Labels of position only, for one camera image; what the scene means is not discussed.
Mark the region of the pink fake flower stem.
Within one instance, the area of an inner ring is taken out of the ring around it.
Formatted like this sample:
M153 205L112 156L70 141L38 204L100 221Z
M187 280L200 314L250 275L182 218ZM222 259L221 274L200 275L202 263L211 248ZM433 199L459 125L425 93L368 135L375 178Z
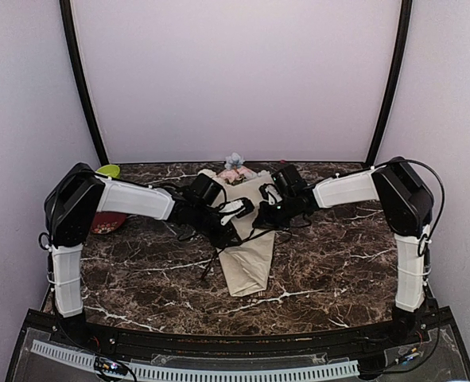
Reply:
M232 168L230 170L224 170L219 175L218 178L222 179L224 182L234 185L235 183L241 183L244 181L249 181L258 175L253 171L248 169L245 166L240 168Z

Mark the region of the peach wrapping paper sheet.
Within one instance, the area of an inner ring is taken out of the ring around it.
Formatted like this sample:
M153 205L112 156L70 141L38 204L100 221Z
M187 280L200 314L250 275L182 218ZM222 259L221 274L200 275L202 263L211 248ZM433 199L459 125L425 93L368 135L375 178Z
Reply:
M258 215L259 203L262 201L259 187L273 182L270 174L264 172L263 175L238 185L229 185L212 170L203 169L201 173L220 183L226 190L229 201L246 197L254 205L252 213L231 220L238 235L245 242L227 248L219 254L230 296L244 297L264 291L269 280L275 232L265 233L262 229L253 229L252 224Z

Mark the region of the black twine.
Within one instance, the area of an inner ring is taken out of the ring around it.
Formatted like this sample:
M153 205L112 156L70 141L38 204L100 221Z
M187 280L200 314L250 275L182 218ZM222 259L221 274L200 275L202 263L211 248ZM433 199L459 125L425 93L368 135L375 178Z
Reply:
M236 237L230 243L216 248L200 281L207 278L213 263L225 254L221 259L221 267L227 284L252 282L265 286L270 274L274 245L285 244L292 237L293 233L289 229L262 231L253 228L246 238Z

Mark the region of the blue fake flower bunch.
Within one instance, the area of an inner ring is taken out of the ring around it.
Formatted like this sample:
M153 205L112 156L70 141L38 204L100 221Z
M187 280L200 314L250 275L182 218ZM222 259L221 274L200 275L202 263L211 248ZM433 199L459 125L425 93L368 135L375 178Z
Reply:
M236 152L225 158L224 167L226 170L239 170L243 167L244 157Z

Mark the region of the white fake flower stem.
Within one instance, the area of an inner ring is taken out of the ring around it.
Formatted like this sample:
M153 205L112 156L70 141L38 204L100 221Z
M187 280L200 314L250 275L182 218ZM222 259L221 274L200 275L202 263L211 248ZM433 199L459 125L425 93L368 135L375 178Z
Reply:
M209 170L209 169L202 169L198 172L198 174L203 174L203 175L206 175L210 178L216 178L217 177L216 172L213 171L213 170Z

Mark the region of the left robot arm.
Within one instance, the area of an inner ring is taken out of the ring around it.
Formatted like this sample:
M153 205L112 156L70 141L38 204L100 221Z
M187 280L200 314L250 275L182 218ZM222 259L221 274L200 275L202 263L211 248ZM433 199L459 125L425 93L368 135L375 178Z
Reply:
M82 162L74 165L45 200L51 282L57 311L66 318L62 335L75 347L92 340L91 327L75 316L84 310L80 259L96 214L117 212L185 224L206 236L214 248L224 249L242 242L232 219L253 209L245 197L215 205L225 193L222 185L203 173L191 185L152 187L96 173Z

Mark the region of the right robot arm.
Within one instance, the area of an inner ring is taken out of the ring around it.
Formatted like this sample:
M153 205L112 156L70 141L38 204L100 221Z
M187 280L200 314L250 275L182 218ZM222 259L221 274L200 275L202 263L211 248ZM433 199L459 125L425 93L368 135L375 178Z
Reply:
M351 173L309 184L296 166L287 165L262 185L262 201L253 228L283 230L297 216L310 216L337 205L378 201L398 253L396 309L416 313L425 301L430 273L429 243L437 227L434 197L414 170L417 161L395 157Z

